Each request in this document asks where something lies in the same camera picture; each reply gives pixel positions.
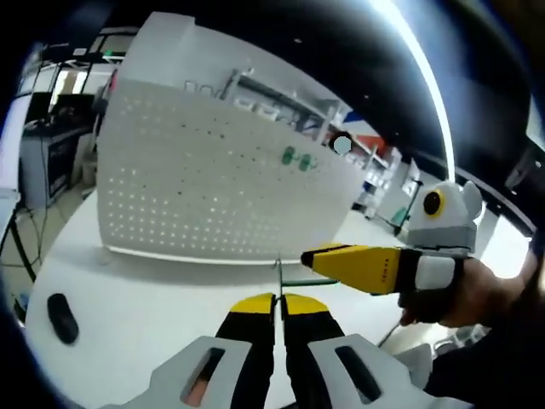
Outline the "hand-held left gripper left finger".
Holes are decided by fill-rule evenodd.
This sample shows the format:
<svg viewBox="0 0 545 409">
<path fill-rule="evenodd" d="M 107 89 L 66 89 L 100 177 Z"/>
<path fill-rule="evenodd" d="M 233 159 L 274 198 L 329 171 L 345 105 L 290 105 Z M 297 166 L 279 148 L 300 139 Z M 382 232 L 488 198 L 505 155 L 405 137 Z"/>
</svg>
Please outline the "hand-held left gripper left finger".
<svg viewBox="0 0 545 409">
<path fill-rule="evenodd" d="M 275 295 L 236 302 L 213 337 L 201 336 L 152 371 L 122 408 L 262 408 L 273 373 Z"/>
</svg>

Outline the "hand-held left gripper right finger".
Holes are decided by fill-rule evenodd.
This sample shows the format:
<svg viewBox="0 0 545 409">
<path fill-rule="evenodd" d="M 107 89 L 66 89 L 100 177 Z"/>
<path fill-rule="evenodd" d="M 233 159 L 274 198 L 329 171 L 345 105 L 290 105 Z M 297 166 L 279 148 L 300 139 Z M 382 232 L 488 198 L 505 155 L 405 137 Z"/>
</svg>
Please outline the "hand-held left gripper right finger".
<svg viewBox="0 0 545 409">
<path fill-rule="evenodd" d="M 390 355 L 359 334 L 345 334 L 319 300 L 281 298 L 286 370 L 300 408 L 467 408 L 425 390 L 432 352 L 421 345 Z"/>
</svg>

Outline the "person's right hand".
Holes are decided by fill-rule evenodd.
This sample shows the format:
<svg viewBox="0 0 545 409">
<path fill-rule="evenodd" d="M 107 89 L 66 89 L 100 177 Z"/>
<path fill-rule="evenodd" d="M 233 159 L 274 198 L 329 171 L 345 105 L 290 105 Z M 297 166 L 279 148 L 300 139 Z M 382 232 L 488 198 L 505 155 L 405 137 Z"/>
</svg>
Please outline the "person's right hand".
<svg viewBox="0 0 545 409">
<path fill-rule="evenodd" d="M 509 310 L 519 298 L 537 267 L 537 259 L 528 253 L 517 276 L 499 278 L 481 261 L 469 258 L 464 262 L 464 274 L 459 282 L 454 300 L 437 323 L 449 328 L 469 325 L 487 325 Z M 402 308 L 399 323 L 408 326 L 428 323 L 424 315 L 435 309 L 436 297 L 430 293 L 401 295 Z"/>
</svg>

